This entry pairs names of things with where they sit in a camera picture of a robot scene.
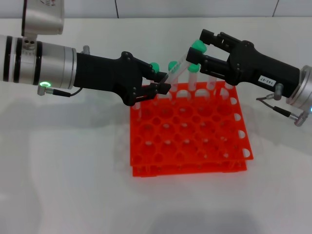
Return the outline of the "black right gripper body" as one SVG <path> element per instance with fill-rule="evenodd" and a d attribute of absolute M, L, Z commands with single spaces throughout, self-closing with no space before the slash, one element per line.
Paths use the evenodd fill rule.
<path fill-rule="evenodd" d="M 227 62 L 230 71 L 225 81 L 233 86 L 248 82 L 274 92 L 280 83 L 283 85 L 282 96 L 288 98 L 299 84 L 298 68 L 261 54 L 245 40 L 231 49 Z"/>

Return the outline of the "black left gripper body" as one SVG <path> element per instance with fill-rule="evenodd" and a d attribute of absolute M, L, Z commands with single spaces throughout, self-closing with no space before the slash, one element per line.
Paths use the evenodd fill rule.
<path fill-rule="evenodd" d="M 153 86 L 142 86 L 143 78 L 152 79 L 152 66 L 122 52 L 118 59 L 77 53 L 74 86 L 117 94 L 127 106 L 153 99 Z"/>

